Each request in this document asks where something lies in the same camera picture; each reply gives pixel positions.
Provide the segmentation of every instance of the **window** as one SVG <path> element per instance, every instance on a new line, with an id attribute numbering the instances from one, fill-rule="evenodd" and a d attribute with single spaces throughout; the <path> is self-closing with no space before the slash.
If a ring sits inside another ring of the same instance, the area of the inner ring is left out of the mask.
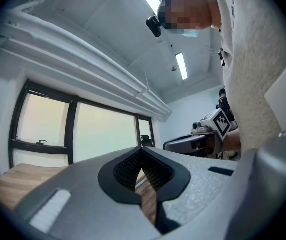
<path id="1" fill-rule="evenodd" d="M 63 167 L 110 152 L 154 146 L 151 118 L 26 81 L 10 126 L 9 165 Z"/>
<path id="2" fill-rule="evenodd" d="M 74 128 L 74 161 L 137 146 L 135 117 L 78 103 Z"/>

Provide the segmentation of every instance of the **black chair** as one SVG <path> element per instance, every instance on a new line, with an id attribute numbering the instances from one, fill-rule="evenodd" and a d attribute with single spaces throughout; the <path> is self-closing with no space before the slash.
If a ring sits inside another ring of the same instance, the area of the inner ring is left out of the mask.
<path id="1" fill-rule="evenodd" d="M 141 144 L 144 147 L 154 147 L 153 142 L 148 135 L 141 135 Z"/>

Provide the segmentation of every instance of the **ceiling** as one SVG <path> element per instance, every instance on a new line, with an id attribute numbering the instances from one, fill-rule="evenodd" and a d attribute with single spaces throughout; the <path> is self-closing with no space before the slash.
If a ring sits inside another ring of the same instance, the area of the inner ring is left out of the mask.
<path id="1" fill-rule="evenodd" d="M 145 24 L 153 15 L 145 0 L 45 0 L 28 13 L 83 39 L 145 85 L 147 77 L 151 90 L 165 103 L 221 84 L 214 55 L 219 49 L 217 33 L 208 29 L 192 38 L 163 29 L 155 38 Z M 180 52 L 188 74 L 184 81 L 175 59 Z"/>

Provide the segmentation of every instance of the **white t-shirt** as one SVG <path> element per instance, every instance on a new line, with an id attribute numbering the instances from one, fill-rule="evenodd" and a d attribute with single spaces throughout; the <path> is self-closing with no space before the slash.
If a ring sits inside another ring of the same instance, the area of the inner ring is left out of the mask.
<path id="1" fill-rule="evenodd" d="M 281 131 L 264 95 L 286 68 L 286 19 L 273 0 L 217 2 L 228 103 L 242 151 L 259 148 Z"/>

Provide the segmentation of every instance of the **black window frame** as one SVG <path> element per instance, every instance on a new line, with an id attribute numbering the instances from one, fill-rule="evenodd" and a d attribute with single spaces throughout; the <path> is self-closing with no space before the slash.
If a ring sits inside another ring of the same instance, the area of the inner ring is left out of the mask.
<path id="1" fill-rule="evenodd" d="M 23 104 L 24 104 L 27 94 L 32 94 L 32 95 L 40 96 L 46 99 L 51 99 L 54 101 L 59 101 L 59 102 L 64 102 L 64 103 L 69 104 L 67 118 L 66 118 L 66 125 L 65 125 L 64 146 L 41 145 L 41 144 L 36 144 L 36 143 L 28 143 L 28 142 L 24 142 L 24 141 L 16 139 L 18 122 L 19 122 L 19 118 L 20 118 Z M 134 121 L 135 121 L 136 138 L 137 138 L 138 147 L 141 147 L 141 137 L 139 133 L 138 120 L 148 121 L 149 126 L 150 126 L 151 135 L 152 135 L 151 137 L 152 137 L 153 146 L 155 146 L 152 119 L 150 117 L 127 112 L 125 110 L 103 105 L 103 104 L 90 101 L 84 98 L 79 98 L 77 95 L 64 93 L 62 91 L 58 91 L 58 90 L 43 86 L 41 84 L 32 82 L 30 80 L 26 80 L 17 98 L 14 111 L 13 111 L 13 115 L 12 115 L 10 130 L 9 130 L 8 159 L 9 159 L 10 169 L 14 167 L 13 149 L 29 151 L 29 152 L 34 152 L 34 153 L 41 153 L 41 154 L 49 154 L 49 155 L 67 155 L 68 165 L 72 165 L 74 163 L 74 159 L 73 159 L 74 122 L 75 122 L 76 109 L 77 109 L 78 103 L 84 103 L 84 104 L 98 107 L 101 109 L 133 116 Z"/>

